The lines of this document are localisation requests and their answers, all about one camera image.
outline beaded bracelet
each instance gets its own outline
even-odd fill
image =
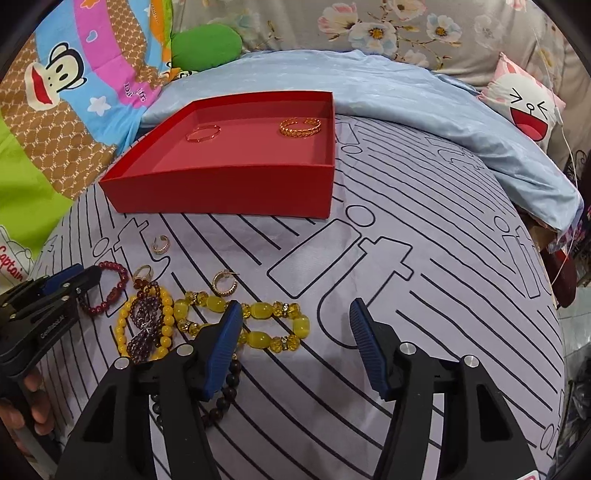
[[[185,298],[176,300],[174,302],[173,315],[177,321],[177,328],[183,333],[188,333],[192,336],[197,336],[199,330],[205,325],[198,325],[195,322],[187,320],[189,314],[189,306],[199,305],[200,307],[207,307],[212,312],[223,313],[226,310],[227,302],[221,297],[208,295],[204,291],[195,293],[188,291]],[[279,353],[285,350],[295,351],[300,347],[300,339],[306,338],[310,334],[310,319],[302,314],[300,306],[297,303],[281,303],[276,301],[271,305],[270,303],[258,301],[249,305],[242,303],[242,317],[246,320],[251,317],[257,320],[267,320],[271,316],[290,318],[293,321],[292,330],[293,335],[283,337],[273,337],[268,333],[252,330],[247,332],[242,329],[238,344],[257,349],[269,348],[274,353]]]

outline white cat cartoon pillow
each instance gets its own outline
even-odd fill
[[[556,124],[556,105],[562,113],[566,104],[510,61],[504,53],[495,76],[478,98],[511,121],[545,152]]]

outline human hand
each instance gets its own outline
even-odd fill
[[[40,390],[41,382],[43,381],[39,370],[35,368],[30,374],[25,377],[25,387],[31,393],[31,414],[35,420],[35,431],[38,435],[47,435],[53,430],[54,418],[51,413],[51,403],[49,396],[43,390]],[[27,449],[16,437],[14,430],[21,429],[25,426],[25,420],[22,414],[14,408],[10,402],[0,400],[0,419],[8,429],[10,435],[14,439],[18,448],[25,454],[28,454]]]

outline metal screw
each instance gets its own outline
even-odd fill
[[[177,348],[177,353],[180,356],[187,356],[193,353],[193,345],[189,345],[188,343],[184,343]]]
[[[414,355],[417,353],[417,347],[414,343],[404,342],[400,344],[400,351],[404,353],[404,355]]]
[[[123,370],[124,368],[127,368],[128,365],[129,358],[126,356],[119,357],[117,360],[115,360],[115,368],[117,370]]]
[[[478,360],[474,355],[466,355],[464,357],[464,363],[470,368],[476,368],[478,365],[480,365],[480,360]]]

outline pink pillow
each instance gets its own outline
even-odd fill
[[[510,61],[504,53],[495,76],[478,98],[513,123],[546,152],[557,122],[556,107],[566,104],[544,85]]]

